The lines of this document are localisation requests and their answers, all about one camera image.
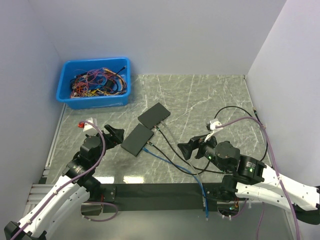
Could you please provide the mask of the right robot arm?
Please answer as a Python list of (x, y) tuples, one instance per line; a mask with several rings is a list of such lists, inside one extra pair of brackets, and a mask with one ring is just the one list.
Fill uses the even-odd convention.
[(235, 198), (252, 199), (294, 211), (296, 218), (310, 225), (320, 223), (320, 188), (292, 180), (253, 157), (241, 154), (229, 141), (217, 142), (213, 136), (195, 136), (179, 143), (185, 160), (197, 150), (196, 159), (205, 157), (225, 175), (209, 190), (209, 199), (230, 202)]

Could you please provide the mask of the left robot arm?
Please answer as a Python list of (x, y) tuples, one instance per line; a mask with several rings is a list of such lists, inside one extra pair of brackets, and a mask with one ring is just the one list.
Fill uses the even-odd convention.
[(93, 176), (108, 149), (122, 144), (124, 129), (105, 125), (108, 133), (96, 125), (94, 135), (86, 135), (79, 151), (66, 165), (57, 182), (42, 200), (18, 222), (4, 228), (7, 240), (47, 240), (68, 214), (86, 201), (101, 200), (101, 183)]

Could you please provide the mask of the black network switch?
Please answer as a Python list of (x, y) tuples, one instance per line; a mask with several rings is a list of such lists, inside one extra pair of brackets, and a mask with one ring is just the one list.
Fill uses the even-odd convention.
[(142, 113), (137, 119), (146, 128), (152, 130), (154, 126), (158, 125), (170, 115), (171, 112), (167, 110), (160, 102), (158, 102), (147, 111)]
[(137, 157), (153, 135), (154, 132), (152, 130), (139, 123), (126, 137), (121, 147), (134, 157)]

